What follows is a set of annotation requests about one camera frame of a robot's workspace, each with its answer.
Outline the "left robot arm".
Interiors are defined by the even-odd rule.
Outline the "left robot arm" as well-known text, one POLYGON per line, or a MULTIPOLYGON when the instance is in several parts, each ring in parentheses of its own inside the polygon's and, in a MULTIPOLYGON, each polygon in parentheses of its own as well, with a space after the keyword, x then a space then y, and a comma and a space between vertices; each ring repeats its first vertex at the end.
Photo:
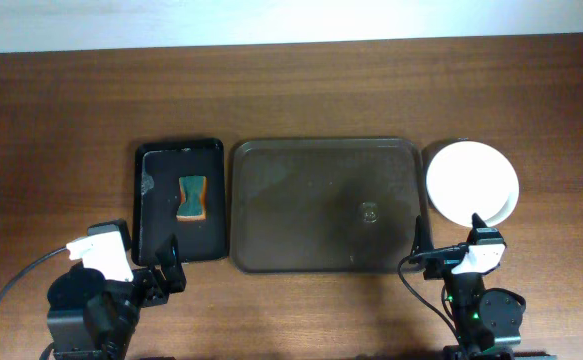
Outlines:
POLYGON ((42 359, 119 360, 146 307, 168 302, 185 290, 178 243, 170 236, 156 251, 159 265, 132 271, 130 282, 107 280, 95 269, 73 266, 47 293, 47 326, 53 342, 42 359))

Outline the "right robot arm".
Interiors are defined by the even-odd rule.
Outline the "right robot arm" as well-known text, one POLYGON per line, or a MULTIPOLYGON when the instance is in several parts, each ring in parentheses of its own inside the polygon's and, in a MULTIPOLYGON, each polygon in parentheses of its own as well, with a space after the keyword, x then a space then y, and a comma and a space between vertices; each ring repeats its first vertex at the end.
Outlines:
POLYGON ((506 289, 485 287, 484 277, 500 266, 507 245, 499 230, 478 214, 471 221, 464 242, 434 249, 418 216, 412 250, 403 261, 421 265, 424 279, 444 282, 443 309, 434 312, 457 341, 443 348, 444 359, 513 359, 512 348, 521 342, 526 300, 506 289))

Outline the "green orange sponge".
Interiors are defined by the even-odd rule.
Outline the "green orange sponge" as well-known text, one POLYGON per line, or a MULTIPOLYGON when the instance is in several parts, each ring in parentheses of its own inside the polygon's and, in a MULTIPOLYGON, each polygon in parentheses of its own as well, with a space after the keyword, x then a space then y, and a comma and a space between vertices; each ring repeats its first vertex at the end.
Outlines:
POLYGON ((178 184, 180 205, 176 211, 176 219, 180 222, 205 220, 207 178, 200 175, 180 177, 178 184))

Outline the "white plate red stain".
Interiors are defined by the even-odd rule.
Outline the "white plate red stain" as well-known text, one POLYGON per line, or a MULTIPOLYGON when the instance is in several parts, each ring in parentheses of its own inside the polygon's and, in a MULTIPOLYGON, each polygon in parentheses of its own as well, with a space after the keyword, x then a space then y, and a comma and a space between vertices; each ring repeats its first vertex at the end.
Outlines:
POLYGON ((492 217, 486 220, 486 224, 490 227, 495 227, 496 225, 507 220, 511 214, 514 212, 519 200, 518 192, 511 192, 505 201, 502 208, 492 217))

